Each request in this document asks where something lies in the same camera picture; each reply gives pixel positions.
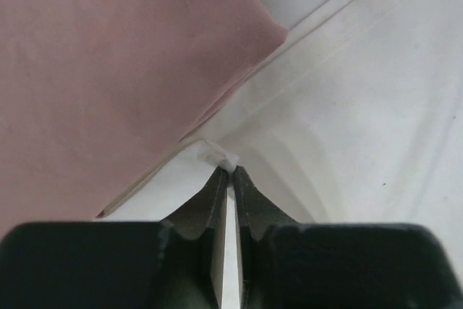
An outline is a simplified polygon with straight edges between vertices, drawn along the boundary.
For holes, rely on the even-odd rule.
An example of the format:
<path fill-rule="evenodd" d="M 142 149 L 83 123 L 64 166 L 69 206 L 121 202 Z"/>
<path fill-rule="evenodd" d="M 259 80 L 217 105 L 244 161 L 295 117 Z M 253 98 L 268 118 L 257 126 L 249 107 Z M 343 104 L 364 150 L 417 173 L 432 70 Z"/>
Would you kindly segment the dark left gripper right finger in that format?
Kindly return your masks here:
<path fill-rule="evenodd" d="M 243 308 L 460 308 L 437 238 L 416 224 L 304 224 L 233 175 Z"/>

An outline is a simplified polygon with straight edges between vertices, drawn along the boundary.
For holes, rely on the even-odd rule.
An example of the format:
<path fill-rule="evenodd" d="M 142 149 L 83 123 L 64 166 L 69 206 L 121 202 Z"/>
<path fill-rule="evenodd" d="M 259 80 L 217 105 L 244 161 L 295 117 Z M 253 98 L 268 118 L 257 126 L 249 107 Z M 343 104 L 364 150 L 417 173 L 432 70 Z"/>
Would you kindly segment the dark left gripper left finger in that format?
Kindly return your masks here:
<path fill-rule="evenodd" d="M 160 221 L 56 221 L 1 241 L 3 308 L 219 308 L 227 173 Z"/>

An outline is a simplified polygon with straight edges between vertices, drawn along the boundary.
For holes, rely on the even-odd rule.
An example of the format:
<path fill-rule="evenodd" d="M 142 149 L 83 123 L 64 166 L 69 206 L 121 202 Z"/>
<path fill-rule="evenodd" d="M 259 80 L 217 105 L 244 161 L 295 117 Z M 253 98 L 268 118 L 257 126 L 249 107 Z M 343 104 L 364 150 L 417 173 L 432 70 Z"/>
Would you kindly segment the cream white t shirt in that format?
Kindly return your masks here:
<path fill-rule="evenodd" d="M 462 288 L 462 0 L 329 0 L 109 220 L 164 217 L 230 156 L 299 223 L 425 227 Z M 233 179 L 229 196 L 243 308 Z"/>

